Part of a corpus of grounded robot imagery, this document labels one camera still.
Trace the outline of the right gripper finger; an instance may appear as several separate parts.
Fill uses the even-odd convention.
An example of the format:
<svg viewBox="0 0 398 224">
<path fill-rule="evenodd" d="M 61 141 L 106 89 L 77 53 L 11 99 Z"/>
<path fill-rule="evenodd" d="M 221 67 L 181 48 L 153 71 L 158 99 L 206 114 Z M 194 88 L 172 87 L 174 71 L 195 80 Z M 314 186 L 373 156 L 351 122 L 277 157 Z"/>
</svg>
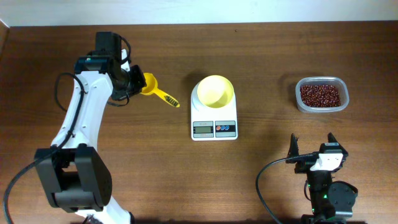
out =
<svg viewBox="0 0 398 224">
<path fill-rule="evenodd" d="M 346 149 L 336 140 L 333 133 L 328 133 L 328 143 L 334 146 L 338 146 L 342 150 L 342 152 L 346 152 Z"/>
<path fill-rule="evenodd" d="M 287 162 L 295 162 L 297 156 L 299 156 L 299 147 L 298 147 L 298 138 L 295 136 L 294 133 L 290 136 L 290 146 L 289 151 L 287 153 Z"/>
</svg>

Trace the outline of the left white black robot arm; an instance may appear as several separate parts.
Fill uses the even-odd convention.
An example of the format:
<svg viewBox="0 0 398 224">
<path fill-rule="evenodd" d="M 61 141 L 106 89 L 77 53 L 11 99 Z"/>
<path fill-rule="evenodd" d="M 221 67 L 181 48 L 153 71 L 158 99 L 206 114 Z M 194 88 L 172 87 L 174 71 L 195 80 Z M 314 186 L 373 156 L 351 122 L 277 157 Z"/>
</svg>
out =
<svg viewBox="0 0 398 224">
<path fill-rule="evenodd" d="M 38 149 L 36 171 L 49 204 L 98 223 L 134 223 L 112 196 L 111 173 L 97 150 L 107 105 L 126 106 L 146 86 L 138 65 L 130 66 L 127 40 L 97 32 L 95 49 L 80 57 L 70 77 L 72 98 L 62 127 L 47 149 Z"/>
</svg>

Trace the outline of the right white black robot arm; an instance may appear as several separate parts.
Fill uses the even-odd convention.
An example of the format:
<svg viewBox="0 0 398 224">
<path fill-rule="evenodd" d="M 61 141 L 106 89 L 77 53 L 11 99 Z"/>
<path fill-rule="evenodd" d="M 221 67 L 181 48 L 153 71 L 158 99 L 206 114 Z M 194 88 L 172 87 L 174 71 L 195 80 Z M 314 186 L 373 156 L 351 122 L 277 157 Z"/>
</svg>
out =
<svg viewBox="0 0 398 224">
<path fill-rule="evenodd" d="M 298 138 L 290 137 L 287 154 L 288 164 L 295 164 L 296 174 L 305 174 L 305 186 L 309 193 L 312 214 L 302 215 L 301 223 L 346 223 L 353 216 L 353 206 L 358 189 L 343 181 L 332 180 L 332 174 L 343 167 L 348 151 L 336 140 L 332 133 L 328 141 L 320 145 L 317 152 L 299 154 Z"/>
</svg>

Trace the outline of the yellow plastic measuring scoop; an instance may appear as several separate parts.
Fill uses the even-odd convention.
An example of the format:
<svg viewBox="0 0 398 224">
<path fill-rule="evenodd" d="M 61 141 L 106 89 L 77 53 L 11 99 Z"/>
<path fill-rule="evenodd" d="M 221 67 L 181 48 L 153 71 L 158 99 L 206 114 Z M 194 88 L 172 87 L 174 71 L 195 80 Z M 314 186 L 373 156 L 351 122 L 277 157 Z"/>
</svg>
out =
<svg viewBox="0 0 398 224">
<path fill-rule="evenodd" d="M 146 86 L 141 90 L 142 95 L 157 95 L 168 105 L 173 106 L 174 108 L 180 107 L 180 103 L 177 99 L 158 88 L 158 81 L 152 73 L 144 73 L 144 78 L 146 80 Z"/>
</svg>

